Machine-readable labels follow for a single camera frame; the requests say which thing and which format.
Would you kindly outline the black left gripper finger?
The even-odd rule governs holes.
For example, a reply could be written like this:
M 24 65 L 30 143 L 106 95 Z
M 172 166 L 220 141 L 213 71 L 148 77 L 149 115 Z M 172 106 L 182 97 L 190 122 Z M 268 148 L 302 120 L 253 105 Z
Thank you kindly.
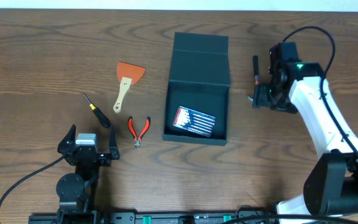
M 117 143 L 116 143 L 116 136 L 114 132 L 114 126 L 111 125 L 110 127 L 110 135 L 109 135 L 109 151 L 110 153 L 117 153 Z
M 58 144 L 58 150 L 67 150 L 71 145 L 75 143 L 76 125 L 73 124 L 65 135 L 65 137 Z

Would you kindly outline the small steel claw hammer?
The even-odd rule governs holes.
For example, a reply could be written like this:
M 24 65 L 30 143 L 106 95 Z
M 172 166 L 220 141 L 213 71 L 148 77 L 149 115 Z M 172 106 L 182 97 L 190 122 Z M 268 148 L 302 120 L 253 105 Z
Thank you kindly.
M 257 55 L 254 55 L 252 57 L 252 62 L 253 62 L 253 69 L 254 69 L 255 88 L 254 88 L 254 95 L 248 96 L 247 98 L 250 102 L 253 103 L 257 95 L 257 88 L 259 87 L 259 58 Z

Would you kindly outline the blue drill bit case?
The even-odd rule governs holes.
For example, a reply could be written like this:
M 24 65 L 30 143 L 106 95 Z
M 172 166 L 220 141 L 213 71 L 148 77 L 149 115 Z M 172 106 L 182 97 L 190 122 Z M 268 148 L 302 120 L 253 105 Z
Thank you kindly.
M 179 106 L 173 120 L 176 128 L 209 138 L 212 135 L 216 118 L 206 113 Z

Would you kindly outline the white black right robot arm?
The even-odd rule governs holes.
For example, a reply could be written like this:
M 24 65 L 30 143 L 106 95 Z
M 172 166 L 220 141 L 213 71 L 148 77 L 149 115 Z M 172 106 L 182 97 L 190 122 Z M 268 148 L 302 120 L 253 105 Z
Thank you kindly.
M 299 113 L 318 161 L 303 193 L 279 202 L 280 215 L 342 216 L 358 213 L 358 137 L 332 98 L 317 62 L 302 62 L 293 42 L 270 49 L 270 83 L 256 83 L 253 108 Z

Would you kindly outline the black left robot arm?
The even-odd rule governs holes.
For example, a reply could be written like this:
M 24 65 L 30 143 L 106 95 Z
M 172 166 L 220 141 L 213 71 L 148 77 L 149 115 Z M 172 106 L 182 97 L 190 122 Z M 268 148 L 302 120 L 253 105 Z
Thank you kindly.
M 95 209 L 94 201 L 101 167 L 111 166 L 120 158 L 114 129 L 110 129 L 109 151 L 98 153 L 95 134 L 76 133 L 73 125 L 58 144 L 57 151 L 75 167 L 74 173 L 64 175 L 57 182 L 60 198 L 57 223 L 109 223 L 110 215 Z

